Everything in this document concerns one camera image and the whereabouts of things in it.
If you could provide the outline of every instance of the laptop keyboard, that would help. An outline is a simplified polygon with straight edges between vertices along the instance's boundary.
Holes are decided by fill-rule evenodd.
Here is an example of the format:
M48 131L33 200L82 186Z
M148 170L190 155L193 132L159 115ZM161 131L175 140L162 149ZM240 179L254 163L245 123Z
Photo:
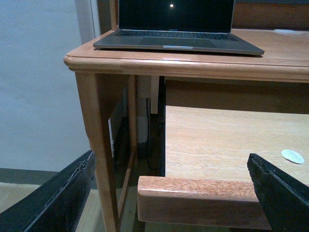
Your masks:
M237 41L228 34L219 33L196 33L196 32L175 32L175 31L151 31L151 30L121 30L115 36L142 36L142 37L172 37L192 39L213 39Z

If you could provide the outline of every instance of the gray wall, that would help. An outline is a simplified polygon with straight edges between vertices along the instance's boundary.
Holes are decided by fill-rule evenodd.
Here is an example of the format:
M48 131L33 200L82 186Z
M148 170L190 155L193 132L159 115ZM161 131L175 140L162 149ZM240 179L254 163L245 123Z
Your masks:
M60 171L89 149L63 63L81 44L74 0L2 0L0 29L0 168Z

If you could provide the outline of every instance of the wood grain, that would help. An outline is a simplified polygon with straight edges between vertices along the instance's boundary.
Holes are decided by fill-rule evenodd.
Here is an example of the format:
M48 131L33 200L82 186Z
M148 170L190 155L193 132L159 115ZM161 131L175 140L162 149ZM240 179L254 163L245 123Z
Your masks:
M251 182L140 176L141 221L270 229Z
M309 86L267 84L167 81L166 176L251 181L246 163L257 153L309 185ZM284 149L307 162L285 160Z
M233 28L309 29L309 5L236 3Z
M309 32L235 29L235 35L265 50L263 57L188 52L95 50L90 41L69 52L73 71L199 78L309 82Z
M119 231L119 218L112 165L112 151L108 118L121 97L126 76L116 80L113 76L95 73L76 73L86 134L96 154L96 180L107 231Z

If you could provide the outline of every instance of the laptop screen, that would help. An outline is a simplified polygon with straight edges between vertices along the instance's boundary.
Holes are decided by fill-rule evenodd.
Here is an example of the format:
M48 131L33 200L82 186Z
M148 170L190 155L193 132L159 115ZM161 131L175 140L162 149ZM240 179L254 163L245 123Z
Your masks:
M230 32L234 0L119 0L119 28Z

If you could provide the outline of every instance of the black cable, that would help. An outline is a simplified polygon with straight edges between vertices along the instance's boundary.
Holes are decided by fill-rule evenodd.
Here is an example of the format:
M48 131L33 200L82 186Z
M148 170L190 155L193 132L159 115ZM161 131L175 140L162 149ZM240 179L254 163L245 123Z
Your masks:
M149 166L149 168L151 170L154 170L154 171L157 171L159 170L159 168L153 168L149 161L148 161L148 142L149 142L149 127L150 127L150 122L149 122L149 113L148 113L148 98L146 98L146 111L147 111L147 141L146 141L146 161L147 161L147 164Z

